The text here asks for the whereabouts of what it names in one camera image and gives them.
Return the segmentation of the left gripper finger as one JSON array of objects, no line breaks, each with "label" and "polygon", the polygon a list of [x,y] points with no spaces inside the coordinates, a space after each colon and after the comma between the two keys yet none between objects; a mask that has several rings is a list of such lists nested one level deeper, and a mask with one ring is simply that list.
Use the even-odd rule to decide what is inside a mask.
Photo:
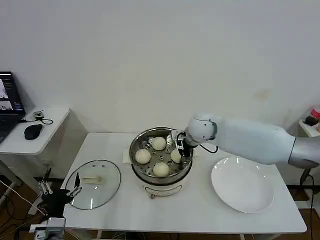
[{"label": "left gripper finger", "polygon": [[49,167],[45,172],[44,176],[38,181],[38,187],[41,194],[52,194],[51,185],[48,182],[52,168]]},{"label": "left gripper finger", "polygon": [[80,187],[80,183],[81,183],[80,176],[79,176],[79,173],[77,172],[75,176],[74,188],[72,191],[69,191],[66,195],[70,197],[75,197],[82,190],[82,187]]}]

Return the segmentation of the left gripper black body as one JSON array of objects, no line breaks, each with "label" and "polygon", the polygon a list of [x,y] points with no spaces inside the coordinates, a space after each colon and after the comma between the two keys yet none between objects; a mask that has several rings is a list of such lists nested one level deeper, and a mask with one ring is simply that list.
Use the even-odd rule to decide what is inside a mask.
[{"label": "left gripper black body", "polygon": [[41,199],[45,204],[48,218],[63,218],[65,205],[69,204],[73,197],[69,190],[55,190],[52,194],[43,194]]}]

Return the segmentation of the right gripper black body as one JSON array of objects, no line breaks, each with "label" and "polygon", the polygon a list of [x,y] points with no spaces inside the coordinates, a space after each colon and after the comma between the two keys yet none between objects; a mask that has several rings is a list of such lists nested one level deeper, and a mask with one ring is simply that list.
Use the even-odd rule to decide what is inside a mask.
[{"label": "right gripper black body", "polygon": [[191,155],[191,147],[185,140],[180,142],[179,153],[182,157],[189,157]]}]

